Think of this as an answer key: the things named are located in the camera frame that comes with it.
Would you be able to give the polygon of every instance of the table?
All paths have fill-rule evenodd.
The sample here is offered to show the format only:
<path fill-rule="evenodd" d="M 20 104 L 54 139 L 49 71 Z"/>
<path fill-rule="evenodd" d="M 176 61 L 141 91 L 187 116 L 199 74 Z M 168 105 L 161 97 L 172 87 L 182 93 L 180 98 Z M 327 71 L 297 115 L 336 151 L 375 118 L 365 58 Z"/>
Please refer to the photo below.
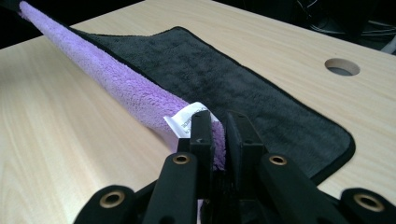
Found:
<path fill-rule="evenodd" d="M 396 57 L 210 1 L 148 0 L 74 25 L 112 35 L 182 26 L 355 138 L 319 188 L 363 187 L 396 203 Z M 325 67 L 355 63 L 356 76 Z M 44 36 L 0 50 L 0 223 L 72 223 L 99 189 L 139 190 L 170 151 Z"/>

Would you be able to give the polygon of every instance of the care label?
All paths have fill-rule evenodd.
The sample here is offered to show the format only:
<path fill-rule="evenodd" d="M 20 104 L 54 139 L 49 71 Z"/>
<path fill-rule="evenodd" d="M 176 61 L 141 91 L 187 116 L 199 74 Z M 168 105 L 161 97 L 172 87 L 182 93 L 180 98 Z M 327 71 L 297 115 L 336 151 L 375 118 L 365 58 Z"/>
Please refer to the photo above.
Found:
<path fill-rule="evenodd" d="M 163 118 L 178 138 L 190 138 L 191 117 L 193 114 L 203 110 L 208 109 L 203 104 L 195 102 L 182 108 L 172 118 L 168 116 Z M 212 119 L 212 122 L 219 121 L 212 113 L 210 113 L 210 118 Z"/>

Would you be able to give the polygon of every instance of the gray cloth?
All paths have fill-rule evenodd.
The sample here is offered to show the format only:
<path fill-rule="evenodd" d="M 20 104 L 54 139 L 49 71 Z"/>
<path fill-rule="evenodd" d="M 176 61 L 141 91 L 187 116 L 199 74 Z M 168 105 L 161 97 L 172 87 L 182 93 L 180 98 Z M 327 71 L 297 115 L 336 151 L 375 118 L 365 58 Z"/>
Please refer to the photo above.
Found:
<path fill-rule="evenodd" d="M 345 129 L 184 28 L 153 36 L 74 31 L 174 95 L 203 103 L 223 124 L 227 110 L 247 115 L 270 152 L 294 159 L 317 184 L 354 153 Z"/>

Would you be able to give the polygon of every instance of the microfiber cloth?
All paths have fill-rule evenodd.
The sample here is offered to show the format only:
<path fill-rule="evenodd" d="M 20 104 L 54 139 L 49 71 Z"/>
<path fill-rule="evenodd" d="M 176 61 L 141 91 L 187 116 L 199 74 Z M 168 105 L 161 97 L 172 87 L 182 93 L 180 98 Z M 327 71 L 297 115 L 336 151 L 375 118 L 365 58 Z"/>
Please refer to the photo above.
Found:
<path fill-rule="evenodd" d="M 95 35 L 62 26 L 25 2 L 21 14 L 171 145 L 176 140 L 163 116 L 194 102 L 207 106 L 220 121 L 212 124 L 219 169 L 228 110 L 245 114 L 270 152 L 292 158 L 317 184 L 355 151 L 340 125 L 182 27 L 152 36 Z"/>

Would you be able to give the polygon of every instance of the purple cloth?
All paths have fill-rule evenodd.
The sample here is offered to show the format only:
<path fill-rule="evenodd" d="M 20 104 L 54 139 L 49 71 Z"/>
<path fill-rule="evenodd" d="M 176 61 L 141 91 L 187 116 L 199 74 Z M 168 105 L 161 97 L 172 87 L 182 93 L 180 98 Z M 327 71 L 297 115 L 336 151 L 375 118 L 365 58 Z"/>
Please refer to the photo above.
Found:
<path fill-rule="evenodd" d="M 162 89 L 120 63 L 94 44 L 82 39 L 26 2 L 20 3 L 21 16 L 30 21 L 86 74 L 98 82 L 128 112 L 145 126 L 158 133 L 175 151 L 177 137 L 164 116 L 174 116 L 188 105 L 179 97 Z M 223 169 L 225 137 L 220 122 L 213 122 L 216 146 L 214 165 Z"/>

